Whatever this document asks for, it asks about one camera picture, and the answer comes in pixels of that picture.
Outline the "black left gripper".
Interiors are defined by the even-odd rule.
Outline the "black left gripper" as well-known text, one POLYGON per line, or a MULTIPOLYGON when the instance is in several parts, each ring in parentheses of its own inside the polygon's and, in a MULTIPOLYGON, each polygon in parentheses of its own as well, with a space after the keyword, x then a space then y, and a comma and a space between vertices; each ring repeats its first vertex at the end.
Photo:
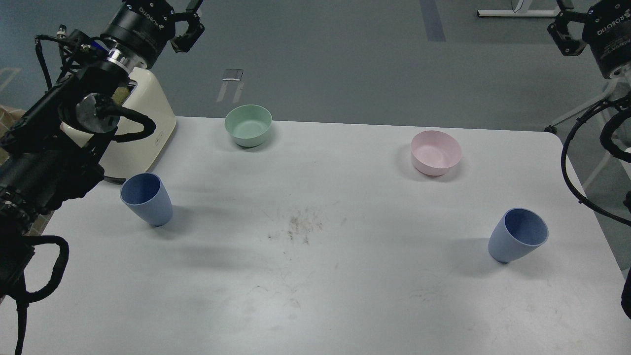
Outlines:
POLYGON ((124 0, 106 25, 101 39, 109 47, 117 44, 140 57, 144 69, 151 69, 171 41, 176 53, 187 53, 205 31, 198 13, 203 0, 190 0, 186 9, 175 13, 166 0, 124 0), (175 36, 175 23, 187 29, 175 36))

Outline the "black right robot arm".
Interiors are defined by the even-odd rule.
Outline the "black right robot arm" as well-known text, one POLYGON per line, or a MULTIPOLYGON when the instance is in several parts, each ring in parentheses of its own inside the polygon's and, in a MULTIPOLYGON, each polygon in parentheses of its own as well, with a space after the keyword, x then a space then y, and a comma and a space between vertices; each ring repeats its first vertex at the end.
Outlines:
POLYGON ((599 97, 574 114, 576 121, 562 144, 562 178, 579 204, 597 215, 629 226, 629 218, 607 211, 579 191, 570 181, 566 164, 570 145, 578 131, 597 115, 603 115, 598 142, 604 151, 604 159, 630 163, 630 149, 622 148, 615 137, 617 131, 630 121, 630 92, 615 92, 620 85, 630 85, 630 2, 598 0, 584 13, 575 11, 570 0, 559 0, 557 5, 559 12, 547 30, 559 52, 575 57, 588 48, 607 82, 599 97))

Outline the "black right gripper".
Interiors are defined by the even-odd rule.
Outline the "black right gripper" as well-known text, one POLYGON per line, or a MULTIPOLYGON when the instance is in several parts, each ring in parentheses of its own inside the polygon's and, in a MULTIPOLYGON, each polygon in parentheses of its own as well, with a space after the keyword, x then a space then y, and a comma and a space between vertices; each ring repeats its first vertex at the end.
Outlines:
POLYGON ((556 3, 559 13, 547 30, 561 54, 579 56, 587 43, 605 79, 622 76, 631 60, 631 2, 601 0, 590 7, 588 14, 575 11, 571 0, 557 0, 556 3), (583 40, 570 33, 572 22, 585 25, 583 40))

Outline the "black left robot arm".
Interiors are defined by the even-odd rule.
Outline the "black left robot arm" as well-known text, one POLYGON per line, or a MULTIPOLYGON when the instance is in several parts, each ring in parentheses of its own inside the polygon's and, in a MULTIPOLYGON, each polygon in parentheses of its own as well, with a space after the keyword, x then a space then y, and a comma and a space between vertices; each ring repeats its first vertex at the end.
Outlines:
POLYGON ((1 137, 1 296, 16 303, 16 355, 29 305, 59 287, 70 253, 60 236, 29 235, 32 225, 104 179, 110 143, 155 133, 155 121, 118 103, 115 92, 135 68, 152 68, 167 43, 189 52, 205 31, 201 5, 192 0, 177 13, 166 0, 124 0, 100 36, 64 25, 55 36, 35 36, 47 92, 1 137))

